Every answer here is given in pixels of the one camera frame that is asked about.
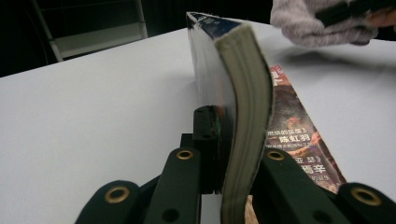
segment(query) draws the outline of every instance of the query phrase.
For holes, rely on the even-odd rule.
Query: open book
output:
[[[222,223],[245,223],[245,205],[265,147],[288,151],[319,186],[345,183],[279,65],[269,67],[248,23],[187,13],[202,105],[219,115]]]
[[[221,221],[244,223],[272,114],[273,81],[247,23],[187,14],[200,101],[220,117]]]

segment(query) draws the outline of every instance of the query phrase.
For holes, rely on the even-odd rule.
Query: table surface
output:
[[[304,49],[252,26],[346,179],[396,201],[396,43]],[[74,223],[104,184],[148,182],[199,106],[186,29],[0,78],[0,223]]]

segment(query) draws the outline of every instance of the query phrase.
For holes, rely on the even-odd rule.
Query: dark background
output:
[[[37,3],[54,38],[137,21],[132,0]],[[272,0],[142,0],[142,5],[148,36],[155,36],[186,27],[186,11],[269,23]],[[0,0],[0,26],[0,77],[56,63],[30,0]],[[396,40],[396,34],[381,29],[378,38]]]

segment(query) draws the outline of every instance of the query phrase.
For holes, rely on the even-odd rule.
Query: black object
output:
[[[222,175],[216,168],[215,111],[212,106],[195,110],[194,133],[182,134],[181,147],[170,153],[160,177],[141,188],[127,181],[103,186],[77,224],[200,223],[201,194],[219,192],[213,180]],[[213,170],[204,169],[207,164]],[[251,194],[259,223],[396,223],[396,203],[383,193],[348,183],[333,194],[317,186],[287,152],[275,148],[264,150]]]
[[[355,0],[342,1],[315,14],[325,27],[344,21],[350,17],[364,17],[367,13],[386,7],[396,7],[396,0]]]

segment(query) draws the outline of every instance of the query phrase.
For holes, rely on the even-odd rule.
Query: gray fabric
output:
[[[327,28],[315,18],[319,10],[340,0],[274,0],[271,24],[281,28],[292,43],[309,48],[352,43],[367,45],[377,36],[363,17],[350,18]]]

